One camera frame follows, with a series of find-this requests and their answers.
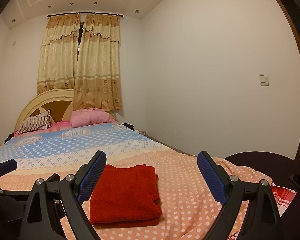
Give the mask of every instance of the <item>metal screw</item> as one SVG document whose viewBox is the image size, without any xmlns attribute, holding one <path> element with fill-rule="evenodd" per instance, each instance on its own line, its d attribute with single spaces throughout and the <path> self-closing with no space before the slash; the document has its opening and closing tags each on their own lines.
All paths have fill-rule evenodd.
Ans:
<svg viewBox="0 0 300 240">
<path fill-rule="evenodd" d="M 35 181 L 35 183 L 36 183 L 37 185 L 40 185 L 40 184 L 43 183 L 43 179 L 37 179 L 37 180 Z"/>
<path fill-rule="evenodd" d="M 267 180 L 265 180 L 265 179 L 262 179 L 261 180 L 261 184 L 263 185 L 263 186 L 268 186 L 268 181 Z"/>
<path fill-rule="evenodd" d="M 69 174 L 69 175 L 66 176 L 67 181 L 71 181 L 73 179 L 74 179 L 74 175 L 72 175 L 72 174 Z"/>
<path fill-rule="evenodd" d="M 231 181 L 238 181 L 239 178 L 238 178 L 236 175 L 231 175 L 231 176 L 230 176 L 230 180 L 231 180 Z"/>
</svg>

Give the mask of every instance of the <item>red garment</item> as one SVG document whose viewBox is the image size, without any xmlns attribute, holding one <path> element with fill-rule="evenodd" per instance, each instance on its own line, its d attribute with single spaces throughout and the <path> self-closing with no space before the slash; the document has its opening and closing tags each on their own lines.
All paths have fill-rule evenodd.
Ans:
<svg viewBox="0 0 300 240">
<path fill-rule="evenodd" d="M 162 215 L 155 168 L 106 165 L 90 199 L 90 223 L 106 228 L 159 224 Z"/>
</svg>

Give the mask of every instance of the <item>round table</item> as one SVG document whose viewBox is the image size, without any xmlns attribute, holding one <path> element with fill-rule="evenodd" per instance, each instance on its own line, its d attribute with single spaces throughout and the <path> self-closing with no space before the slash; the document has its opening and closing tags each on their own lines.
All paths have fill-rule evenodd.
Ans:
<svg viewBox="0 0 300 240">
<path fill-rule="evenodd" d="M 248 166 L 273 179 L 277 186 L 297 192 L 293 201 L 281 216 L 283 236 L 286 240 L 300 240 L 300 190 L 289 179 L 296 171 L 294 161 L 285 156 L 268 152 L 244 152 L 226 158 L 234 165 Z"/>
</svg>

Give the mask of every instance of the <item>wooden headboard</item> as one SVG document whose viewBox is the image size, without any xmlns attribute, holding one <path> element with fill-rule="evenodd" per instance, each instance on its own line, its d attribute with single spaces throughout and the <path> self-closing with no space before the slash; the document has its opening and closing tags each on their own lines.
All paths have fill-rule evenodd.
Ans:
<svg viewBox="0 0 300 240">
<path fill-rule="evenodd" d="M 73 111 L 73 89 L 54 89 L 46 91 L 30 101 L 21 112 L 15 130 L 28 117 L 51 110 L 51 122 L 69 121 Z"/>
</svg>

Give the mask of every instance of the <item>beige curtain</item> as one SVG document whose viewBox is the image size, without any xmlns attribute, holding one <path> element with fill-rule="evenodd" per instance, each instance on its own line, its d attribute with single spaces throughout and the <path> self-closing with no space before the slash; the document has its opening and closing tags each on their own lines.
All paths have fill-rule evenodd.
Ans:
<svg viewBox="0 0 300 240">
<path fill-rule="evenodd" d="M 121 109 L 119 40 L 118 16 L 87 15 L 75 73 L 74 110 Z"/>
<path fill-rule="evenodd" d="M 50 17 L 41 44 L 37 95 L 52 89 L 74 89 L 80 14 Z"/>
</svg>

